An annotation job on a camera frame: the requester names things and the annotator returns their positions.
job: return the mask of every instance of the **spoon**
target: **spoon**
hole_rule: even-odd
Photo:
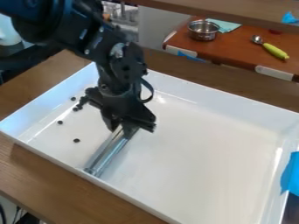
[[[281,60],[288,60],[289,56],[287,53],[282,51],[281,49],[277,48],[276,46],[270,45],[268,43],[264,43],[262,38],[258,35],[253,35],[251,37],[251,41],[253,41],[257,45],[262,45],[264,46],[267,51],[269,51],[271,54],[273,54],[275,57],[281,59]]]

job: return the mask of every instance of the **metal bowl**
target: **metal bowl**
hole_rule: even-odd
[[[188,25],[190,37],[200,41],[214,40],[219,28],[217,24],[203,19],[192,21]]]

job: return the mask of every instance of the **metal rod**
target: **metal rod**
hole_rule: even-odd
[[[109,136],[100,148],[91,156],[84,171],[99,178],[112,159],[122,150],[129,139],[138,131],[138,128],[121,125]]]
[[[123,1],[121,1],[121,15],[122,18],[126,18],[126,4]]]

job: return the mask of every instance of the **white tray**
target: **white tray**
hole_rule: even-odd
[[[70,101],[97,79],[95,65],[86,66],[0,130],[170,223],[281,223],[288,193],[280,177],[298,147],[297,113],[149,71],[156,132],[139,131],[99,179],[82,168],[109,132],[97,109],[73,112]]]

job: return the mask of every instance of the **blue tape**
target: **blue tape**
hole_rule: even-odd
[[[282,17],[282,23],[284,24],[293,24],[299,22],[299,19],[293,16],[292,12],[288,11]]]
[[[281,177],[281,193],[290,191],[299,196],[299,151],[292,152],[289,163]]]
[[[183,56],[183,57],[186,57],[188,60],[195,60],[195,61],[200,61],[200,62],[205,62],[205,60],[203,59],[199,59],[199,58],[194,58],[192,56],[189,56],[181,51],[178,51],[177,52],[177,56]]]

